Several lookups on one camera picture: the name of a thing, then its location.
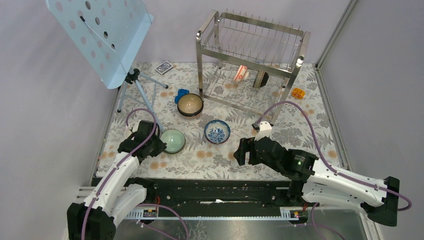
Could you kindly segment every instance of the light blue music stand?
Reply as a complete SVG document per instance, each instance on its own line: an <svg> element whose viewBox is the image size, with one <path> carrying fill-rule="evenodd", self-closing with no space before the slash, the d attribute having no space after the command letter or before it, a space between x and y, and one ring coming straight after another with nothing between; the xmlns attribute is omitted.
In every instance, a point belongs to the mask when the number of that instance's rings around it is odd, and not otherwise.
<svg viewBox="0 0 424 240"><path fill-rule="evenodd" d="M46 0L46 3L108 89L120 87L127 76L134 74L132 63L153 20L141 0ZM139 75L168 88L142 72ZM156 116L140 82L138 79L134 82L144 104ZM123 85L118 113L127 84ZM156 119L163 133L164 127L157 116Z"/></svg>

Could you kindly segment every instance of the dish rack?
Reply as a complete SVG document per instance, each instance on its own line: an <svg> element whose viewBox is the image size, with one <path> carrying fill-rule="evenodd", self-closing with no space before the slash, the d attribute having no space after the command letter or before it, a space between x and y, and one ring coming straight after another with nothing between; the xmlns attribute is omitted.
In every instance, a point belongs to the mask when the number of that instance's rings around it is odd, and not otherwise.
<svg viewBox="0 0 424 240"><path fill-rule="evenodd" d="M253 15L212 11L196 34L200 97L261 115L284 101L302 67L311 35L286 25ZM203 55L218 60L214 71L203 73ZM240 65L248 68L249 75L235 82ZM258 71L269 75L259 89L253 88ZM281 108L277 106L265 117L274 124Z"/></svg>

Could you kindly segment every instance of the blue and white bowl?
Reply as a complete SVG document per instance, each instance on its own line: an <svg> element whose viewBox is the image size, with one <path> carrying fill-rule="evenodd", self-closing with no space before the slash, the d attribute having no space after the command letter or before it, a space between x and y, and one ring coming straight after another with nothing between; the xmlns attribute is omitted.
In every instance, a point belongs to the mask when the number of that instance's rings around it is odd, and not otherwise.
<svg viewBox="0 0 424 240"><path fill-rule="evenodd" d="M230 127L224 121L212 120L204 127L206 140L213 144L222 144L230 137Z"/></svg>

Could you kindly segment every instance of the tripod leg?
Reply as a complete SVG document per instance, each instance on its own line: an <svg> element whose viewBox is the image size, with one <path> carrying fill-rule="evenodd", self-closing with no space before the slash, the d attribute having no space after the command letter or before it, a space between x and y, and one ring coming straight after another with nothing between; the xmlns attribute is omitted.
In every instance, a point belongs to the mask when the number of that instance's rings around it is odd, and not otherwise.
<svg viewBox="0 0 424 240"><path fill-rule="evenodd" d="M142 86L140 85L140 82L138 80L135 81L135 85L138 88L138 91L140 92L141 97L143 98L144 104L146 104L147 108L153 113L153 115L156 117L157 125L159 126L160 131L164 132L164 127L162 126L161 121L159 120L156 113L153 111L153 107L149 102L149 99L146 96L145 91L143 90Z"/></svg>
<svg viewBox="0 0 424 240"><path fill-rule="evenodd" d="M125 92L127 91L127 85L128 85L128 82L124 81L122 86L122 93L120 94L118 109L116 110L118 113L121 112L122 104L124 103Z"/></svg>
<svg viewBox="0 0 424 240"><path fill-rule="evenodd" d="M162 87L164 87L164 88L168 88L168 85L166 85L166 84L164 84L164 83L162 83L162 82L160 82L160 81L157 81L157 80L155 80L155 79L153 79L153 78L151 78L151 77L149 77L149 76L147 76L146 74L144 74L143 72L140 72L140 76L142 76L143 78L145 78L145 79L147 79L147 80L150 80L150 81L152 81L152 82L154 82L155 84L159 84L159 85L161 85Z"/></svg>

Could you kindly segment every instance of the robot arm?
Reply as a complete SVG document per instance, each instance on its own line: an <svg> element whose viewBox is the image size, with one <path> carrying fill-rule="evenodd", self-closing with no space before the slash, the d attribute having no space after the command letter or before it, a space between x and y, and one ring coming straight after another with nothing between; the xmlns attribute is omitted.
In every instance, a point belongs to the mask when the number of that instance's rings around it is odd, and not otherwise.
<svg viewBox="0 0 424 240"><path fill-rule="evenodd" d="M389 176L376 179L332 166L333 173L323 160L314 154L297 149L285 149L270 139L272 126L263 121L256 137L242 138L234 153L239 165L245 164L249 152L249 164L265 164L291 180L288 198L294 203L320 203L347 207L366 213L368 218L386 226L397 225L398 197L383 190L362 185L347 179L343 173L355 179L399 192L400 182Z"/></svg>
<svg viewBox="0 0 424 240"><path fill-rule="evenodd" d="M147 157L156 157L165 148L166 144L159 139L159 134L154 134L141 148L135 151L124 162L124 159L135 147L143 142L152 131L154 124L141 121L136 132L125 139L118 148L118 154L107 172L93 192L87 196L83 203L72 203L67 210L69 240L80 240L84 216L89 209L85 228L86 240L113 239L116 228L127 214L147 197L146 186L131 184L126 191L121 189L131 174Z"/></svg>

